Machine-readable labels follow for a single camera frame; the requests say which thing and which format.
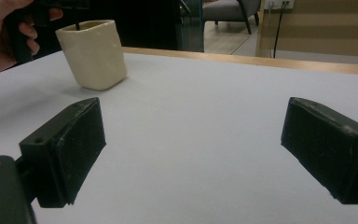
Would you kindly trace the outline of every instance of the beige cup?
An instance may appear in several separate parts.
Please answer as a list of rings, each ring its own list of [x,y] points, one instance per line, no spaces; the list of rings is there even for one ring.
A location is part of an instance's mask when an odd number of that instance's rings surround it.
[[[76,82],[103,91],[127,75],[123,49],[115,21],[84,21],[56,31]]]

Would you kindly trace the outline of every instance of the chair seat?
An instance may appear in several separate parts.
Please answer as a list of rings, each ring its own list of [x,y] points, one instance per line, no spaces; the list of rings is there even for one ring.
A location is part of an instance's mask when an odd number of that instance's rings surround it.
[[[236,0],[218,0],[203,7],[205,21],[244,21],[241,8]]]

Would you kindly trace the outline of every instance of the brown wall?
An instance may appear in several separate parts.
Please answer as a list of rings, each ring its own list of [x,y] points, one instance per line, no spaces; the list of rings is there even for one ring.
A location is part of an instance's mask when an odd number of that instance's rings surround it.
[[[279,10],[272,11],[270,22],[267,10],[260,14],[256,56],[268,57]],[[277,50],[358,56],[358,0],[295,0],[283,14]]]

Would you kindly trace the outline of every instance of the white tabletop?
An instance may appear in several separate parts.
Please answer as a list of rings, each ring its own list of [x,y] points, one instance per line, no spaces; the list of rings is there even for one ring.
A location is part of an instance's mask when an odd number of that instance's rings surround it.
[[[109,91],[77,86],[61,52],[0,74],[0,155],[68,105],[99,97],[107,146],[74,205],[40,224],[345,224],[334,200],[284,147],[289,97],[358,121],[358,75],[126,54]]]

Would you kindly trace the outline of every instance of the chair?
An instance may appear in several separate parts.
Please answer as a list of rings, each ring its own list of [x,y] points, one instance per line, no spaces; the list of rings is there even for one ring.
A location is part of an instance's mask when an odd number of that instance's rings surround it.
[[[257,11],[260,9],[260,0],[217,0],[205,3],[202,9],[204,27],[206,21],[244,21],[248,33],[251,34],[251,26],[248,18],[255,16],[255,23],[258,25]]]

